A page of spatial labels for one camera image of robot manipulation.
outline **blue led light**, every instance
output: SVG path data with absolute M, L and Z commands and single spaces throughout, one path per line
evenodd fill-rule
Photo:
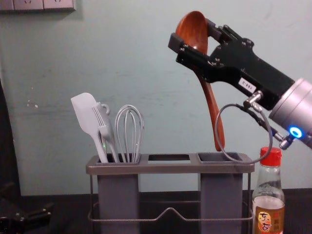
M 302 131 L 297 127 L 291 127 L 289 129 L 289 132 L 295 137 L 295 138 L 301 138 L 302 137 Z

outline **gray cable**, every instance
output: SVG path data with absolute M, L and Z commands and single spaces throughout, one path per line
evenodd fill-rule
M 263 120 L 265 122 L 265 125 L 267 127 L 267 131 L 269 133 L 269 149 L 268 151 L 260 158 L 256 159 L 256 160 L 252 160 L 252 161 L 249 161 L 249 162 L 243 162 L 243 161 L 240 161 L 240 160 L 237 160 L 235 158 L 232 158 L 231 156 L 229 156 L 224 148 L 222 147 L 222 144 L 221 144 L 221 141 L 220 141 L 220 138 L 219 138 L 219 134 L 218 134 L 218 124 L 219 124 L 219 121 L 220 121 L 220 117 L 221 117 L 221 113 L 228 107 L 230 106 L 233 106 L 233 107 L 237 107 L 235 104 L 228 104 L 228 105 L 225 105 L 224 107 L 222 107 L 219 111 L 219 114 L 217 115 L 216 117 L 216 120 L 215 120 L 215 125 L 214 125 L 214 133 L 215 133 L 215 138 L 216 138 L 216 141 L 221 149 L 221 151 L 223 152 L 223 154 L 225 155 L 225 157 L 227 157 L 229 160 L 233 161 L 233 162 L 237 162 L 237 163 L 240 163 L 240 164 L 255 164 L 261 160 L 263 160 L 264 158 L 266 158 L 271 149 L 272 149 L 272 145 L 273 145 L 273 135 L 272 135 L 272 130 L 271 130 L 271 126 L 269 124 L 269 121 L 268 119 L 266 118 L 266 116 L 264 115 L 264 113 L 262 111 L 259 111 L 259 113 L 261 114 L 261 116 L 263 117 Z

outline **gray utensil holder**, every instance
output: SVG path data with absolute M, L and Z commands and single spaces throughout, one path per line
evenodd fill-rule
M 245 154 L 230 154 L 238 160 L 251 161 Z M 140 234 L 139 222 L 155 222 L 170 210 L 184 221 L 199 222 L 201 234 L 240 234 L 242 220 L 251 219 L 242 218 L 242 175 L 253 171 L 254 164 L 228 161 L 222 153 L 145 154 L 138 163 L 99 163 L 98 156 L 94 156 L 86 165 L 86 173 L 91 184 L 92 176 L 97 176 L 100 219 L 93 218 L 92 209 L 89 220 L 101 224 L 101 234 Z M 139 217 L 138 175 L 167 173 L 199 174 L 200 219 L 185 218 L 173 208 L 167 208 L 155 219 Z

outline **cable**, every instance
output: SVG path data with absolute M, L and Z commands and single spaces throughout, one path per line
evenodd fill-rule
M 264 113 L 262 111 L 259 111 L 259 113 L 261 114 L 261 116 L 263 117 L 263 120 L 265 122 L 265 126 L 266 126 L 266 130 L 268 131 L 269 133 L 269 148 L 268 148 L 268 151 L 260 158 L 256 159 L 256 160 L 252 160 L 252 161 L 249 161 L 249 162 L 243 162 L 243 161 L 240 161 L 240 160 L 237 160 L 235 158 L 232 158 L 231 156 L 229 156 L 224 148 L 222 147 L 222 144 L 221 144 L 221 141 L 220 141 L 220 138 L 219 138 L 219 134 L 218 134 L 218 131 L 217 131 L 217 128 L 218 128 L 218 124 L 219 124 L 219 121 L 220 121 L 220 116 L 221 116 L 221 113 L 228 107 L 237 107 L 238 109 L 241 109 L 240 106 L 238 104 L 228 104 L 228 105 L 225 105 L 224 107 L 222 107 L 216 117 L 216 121 L 215 121 L 215 125 L 214 125 L 214 133 L 215 133 L 215 138 L 217 140 L 217 143 L 221 149 L 221 151 L 223 152 L 223 154 L 225 155 L 225 157 L 227 157 L 229 160 L 233 161 L 233 162 L 237 162 L 237 163 L 240 163 L 240 164 L 255 164 L 261 160 L 263 160 L 264 158 L 266 158 L 271 149 L 272 149 L 272 145 L 273 145 L 273 135 L 272 135 L 272 129 L 271 129 L 271 126 L 269 124 L 269 121 L 268 119 L 266 118 L 266 116 L 264 115 Z
M 252 118 L 255 119 L 255 121 L 259 124 L 259 126 L 263 127 L 265 130 L 267 130 L 267 126 L 265 124 L 265 121 L 263 121 L 263 119 L 259 118 L 259 116 L 257 116 L 257 114 L 253 111 L 251 111 L 250 109 L 246 109 L 245 107 L 235 104 L 236 107 L 238 107 L 241 111 L 246 112 L 247 114 L 249 114 Z M 278 134 L 278 131 L 271 127 L 272 130 L 272 136 L 275 137 L 276 134 Z

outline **red bottle cap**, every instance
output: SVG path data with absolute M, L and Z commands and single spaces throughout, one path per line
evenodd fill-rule
M 260 155 L 264 156 L 264 154 L 268 151 L 268 147 L 262 147 L 260 151 Z M 269 155 L 260 161 L 260 164 L 268 167 L 279 167 L 281 165 L 282 152 L 279 148 L 272 147 Z

